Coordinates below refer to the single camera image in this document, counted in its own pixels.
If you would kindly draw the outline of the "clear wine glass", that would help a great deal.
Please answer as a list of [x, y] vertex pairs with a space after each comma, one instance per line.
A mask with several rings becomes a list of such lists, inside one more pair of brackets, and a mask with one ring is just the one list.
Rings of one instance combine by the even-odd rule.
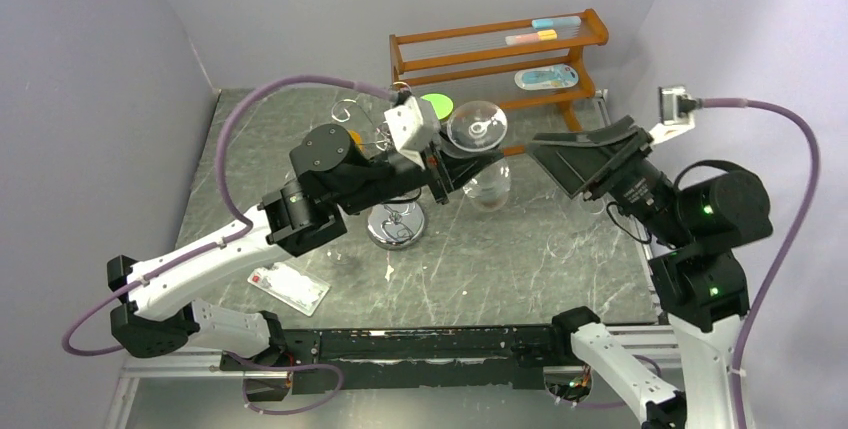
[[442, 133], [453, 157], [475, 164], [472, 175], [461, 177], [472, 205], [481, 211], [502, 208], [511, 190], [510, 168], [501, 152], [508, 133], [505, 112], [492, 102], [466, 102], [453, 110]]
[[328, 260], [335, 265], [351, 265], [355, 261], [355, 255], [350, 251], [339, 248], [330, 248], [327, 251]]

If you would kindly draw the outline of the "green plastic wine glass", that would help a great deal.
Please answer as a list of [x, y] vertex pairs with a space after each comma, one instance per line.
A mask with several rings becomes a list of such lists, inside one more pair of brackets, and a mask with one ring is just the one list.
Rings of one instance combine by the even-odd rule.
[[428, 102], [432, 106], [437, 118], [440, 121], [446, 121], [453, 112], [454, 102], [450, 97], [445, 94], [429, 93], [422, 95], [420, 99]]

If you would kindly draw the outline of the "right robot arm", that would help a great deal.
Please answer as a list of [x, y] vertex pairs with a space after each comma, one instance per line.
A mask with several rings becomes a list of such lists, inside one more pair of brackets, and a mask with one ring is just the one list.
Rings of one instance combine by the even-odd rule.
[[587, 307], [554, 317], [551, 354], [594, 370], [644, 428], [748, 427], [733, 359], [752, 308], [734, 250], [772, 234], [768, 193], [756, 174], [721, 160], [715, 177], [682, 187], [649, 161], [653, 143], [624, 118], [595, 131], [539, 133], [526, 152], [569, 197], [608, 200], [665, 246], [649, 270], [685, 386], [651, 373]]

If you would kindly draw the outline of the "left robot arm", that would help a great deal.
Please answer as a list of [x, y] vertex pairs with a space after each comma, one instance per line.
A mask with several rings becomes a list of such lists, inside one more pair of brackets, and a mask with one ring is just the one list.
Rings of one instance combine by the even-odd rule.
[[286, 342], [278, 317], [243, 313], [201, 299], [205, 287], [235, 272], [283, 262], [343, 236], [344, 219], [396, 203], [428, 188], [439, 203], [503, 157], [497, 142], [452, 140], [443, 130], [425, 136], [413, 157], [388, 150], [367, 157], [350, 132], [324, 124], [290, 153], [294, 177], [221, 229], [169, 254], [136, 261], [112, 259], [110, 288], [119, 304], [111, 333], [137, 358], [192, 345], [278, 366]]

